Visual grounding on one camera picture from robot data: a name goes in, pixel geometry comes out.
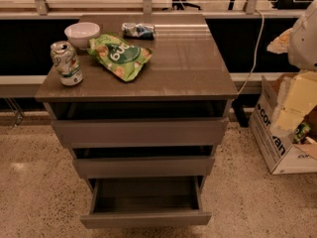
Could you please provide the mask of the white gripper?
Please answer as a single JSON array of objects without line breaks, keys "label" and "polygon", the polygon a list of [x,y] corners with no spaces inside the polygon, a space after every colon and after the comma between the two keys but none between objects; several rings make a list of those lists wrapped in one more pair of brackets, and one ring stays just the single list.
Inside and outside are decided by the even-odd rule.
[{"label": "white gripper", "polygon": [[[266,50],[280,55],[288,51],[289,28],[271,41]],[[274,126],[283,132],[293,132],[304,117],[317,105],[317,72],[306,70],[294,77],[285,76],[277,95]]]}]

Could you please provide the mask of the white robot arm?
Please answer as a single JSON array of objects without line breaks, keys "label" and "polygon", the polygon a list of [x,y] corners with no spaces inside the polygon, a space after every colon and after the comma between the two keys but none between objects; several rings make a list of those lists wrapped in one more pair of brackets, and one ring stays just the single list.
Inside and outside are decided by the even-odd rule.
[{"label": "white robot arm", "polygon": [[288,135],[317,106],[317,0],[266,49],[274,54],[287,53],[289,63],[300,69],[280,84],[270,125],[272,134]]}]

